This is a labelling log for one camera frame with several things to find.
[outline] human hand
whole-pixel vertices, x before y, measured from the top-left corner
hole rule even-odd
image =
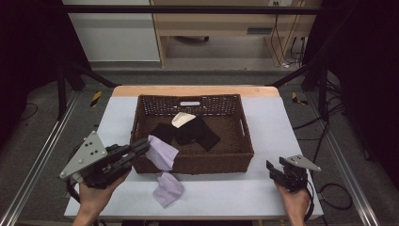
[[[126,180],[129,172],[125,173],[106,189],[90,188],[83,183],[79,184],[80,208],[73,226],[91,225],[105,209],[115,189]]]
[[[287,214],[291,225],[305,225],[305,214],[311,201],[306,189],[289,192],[284,186],[281,186],[276,182],[275,185],[282,197],[285,213]]]

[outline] tabletop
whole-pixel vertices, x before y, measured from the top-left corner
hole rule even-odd
[[[163,208],[152,196],[157,175],[134,170],[115,191],[100,218],[117,219],[275,219],[284,218],[282,199],[269,178],[266,160],[280,169],[279,157],[302,154],[279,92],[252,86],[120,86],[115,88],[98,134],[104,146],[129,143],[137,96],[240,94],[254,157],[246,173],[174,174],[184,193]],[[314,200],[312,218],[323,215]],[[74,218],[79,204],[70,199],[65,216]]]

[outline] white cloth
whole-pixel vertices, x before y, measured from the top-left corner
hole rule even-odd
[[[180,126],[186,124],[189,121],[192,121],[196,118],[195,115],[191,115],[188,113],[184,112],[179,112],[177,115],[172,120],[172,125],[174,125],[176,128],[179,128]]]

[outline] metal bracket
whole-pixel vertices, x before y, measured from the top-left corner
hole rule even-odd
[[[61,179],[69,178],[74,173],[85,169],[107,156],[107,151],[96,131],[88,135],[68,165],[59,174]]]
[[[303,169],[308,169],[308,170],[313,170],[313,171],[321,171],[322,170],[301,154],[298,154],[298,155],[295,155],[292,157],[287,157],[287,158],[285,158],[285,161],[293,166],[300,167]]]

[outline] wicker basket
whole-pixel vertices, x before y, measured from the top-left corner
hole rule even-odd
[[[179,145],[173,139],[170,145],[179,153],[172,172],[202,174],[247,171],[254,152],[238,94],[184,97],[140,95],[131,143],[148,137],[159,123],[171,123],[179,112],[201,116],[220,140],[205,152],[197,142]],[[134,168],[137,173],[160,171],[144,155],[135,161]]]

